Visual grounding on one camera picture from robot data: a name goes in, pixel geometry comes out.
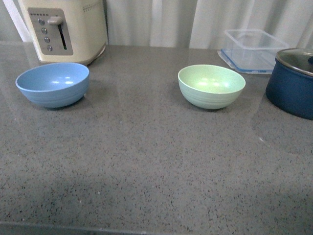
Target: bowl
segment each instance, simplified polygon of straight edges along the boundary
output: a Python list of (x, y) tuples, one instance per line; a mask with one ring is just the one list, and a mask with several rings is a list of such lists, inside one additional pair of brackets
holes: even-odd
[(246, 85), (237, 72), (215, 65), (191, 65), (178, 73), (182, 95), (204, 109), (221, 109), (234, 102)]
[(60, 108), (84, 96), (89, 86), (89, 69), (77, 63), (42, 65), (22, 73), (15, 84), (31, 102)]

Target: clear plastic container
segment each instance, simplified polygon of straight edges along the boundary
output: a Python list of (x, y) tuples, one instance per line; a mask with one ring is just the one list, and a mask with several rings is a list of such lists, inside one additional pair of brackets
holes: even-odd
[(233, 69), (243, 73), (271, 74), (276, 53), (289, 45), (259, 29), (226, 30), (227, 44), (218, 51)]

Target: cream toaster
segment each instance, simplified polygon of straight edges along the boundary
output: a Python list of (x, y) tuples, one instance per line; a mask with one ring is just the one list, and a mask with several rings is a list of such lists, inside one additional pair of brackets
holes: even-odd
[(103, 0), (18, 0), (39, 60), (87, 65), (108, 39)]

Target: pot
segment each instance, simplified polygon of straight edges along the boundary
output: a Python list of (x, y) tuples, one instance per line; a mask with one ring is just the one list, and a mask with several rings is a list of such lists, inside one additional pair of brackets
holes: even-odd
[(281, 50), (275, 61), (267, 98), (290, 114), (313, 120), (313, 50)]

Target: pot lid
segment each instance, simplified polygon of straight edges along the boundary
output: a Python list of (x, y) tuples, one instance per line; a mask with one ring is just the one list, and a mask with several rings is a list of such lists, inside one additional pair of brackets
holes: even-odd
[(286, 67), (313, 77), (313, 49), (285, 49), (277, 52), (276, 59)]

